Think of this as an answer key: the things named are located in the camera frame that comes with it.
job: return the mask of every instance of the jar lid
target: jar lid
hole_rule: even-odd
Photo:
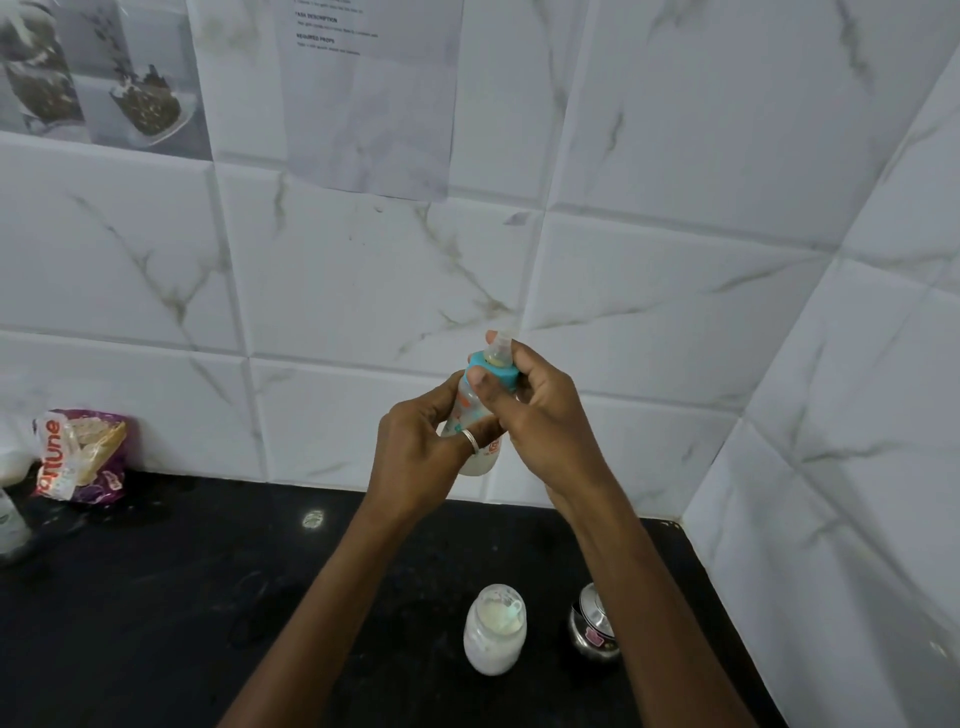
[[[592,581],[580,591],[580,611],[597,632],[613,637],[613,625],[610,624],[607,610],[603,608],[603,602],[600,601],[600,595]]]

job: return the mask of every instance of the left hand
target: left hand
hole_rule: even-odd
[[[446,499],[457,472],[473,455],[460,433],[441,437],[437,427],[449,417],[463,371],[415,400],[395,404],[380,420],[366,505],[384,518],[413,525]],[[486,447],[504,430],[490,415],[469,431]]]

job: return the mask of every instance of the white container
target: white container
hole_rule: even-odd
[[[0,562],[14,554],[30,541],[30,526],[16,510],[10,496],[0,490]]]
[[[464,652],[484,675],[502,675],[514,666],[527,639],[527,608],[506,584],[484,589],[467,612]]]
[[[34,457],[29,452],[6,450],[0,452],[0,488],[16,485],[27,477]]]

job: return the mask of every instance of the white marble tile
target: white marble tile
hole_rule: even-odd
[[[187,0],[213,158],[287,159],[270,0]]]
[[[239,351],[209,162],[0,133],[0,326]]]
[[[960,625],[960,299],[838,260],[747,416]]]
[[[833,261],[747,407],[782,451],[803,456],[848,406],[924,297],[918,283],[844,258]]]
[[[828,419],[804,473],[960,625],[960,299],[934,289]]]
[[[525,340],[590,392],[742,406],[828,257],[547,213]]]
[[[539,214],[217,173],[254,353],[446,375],[515,324]]]
[[[751,425],[734,429],[683,523],[791,726],[953,722],[957,635]]]
[[[531,202],[545,195],[586,6],[586,0],[466,0],[450,160],[454,191]]]
[[[843,242],[845,255],[922,283],[960,250],[960,51],[933,87]]]
[[[0,421],[32,445],[30,422],[50,408],[128,415],[137,468],[262,480],[243,366],[236,356],[0,333]]]
[[[653,404],[584,397],[597,443],[636,511],[679,518],[735,416]],[[487,500],[550,506],[543,483],[505,439]]]
[[[380,418],[441,379],[252,359],[272,481],[366,490]],[[485,477],[458,476],[451,497],[477,499]]]
[[[839,245],[958,40],[952,0],[606,0],[551,202]]]

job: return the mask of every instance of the hand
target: hand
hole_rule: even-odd
[[[364,504],[378,517],[413,525],[444,502],[457,472],[473,455],[466,436],[441,437],[437,427],[453,409],[463,371],[415,400],[395,404],[380,420],[370,487]],[[486,447],[503,434],[495,417],[470,427]]]
[[[487,341],[495,331],[487,332]],[[615,486],[600,452],[573,379],[529,347],[514,341],[514,364],[524,374],[516,397],[483,367],[472,367],[467,379],[484,403],[510,432],[510,440],[531,473],[547,486],[557,510],[572,518],[572,502],[597,488]]]

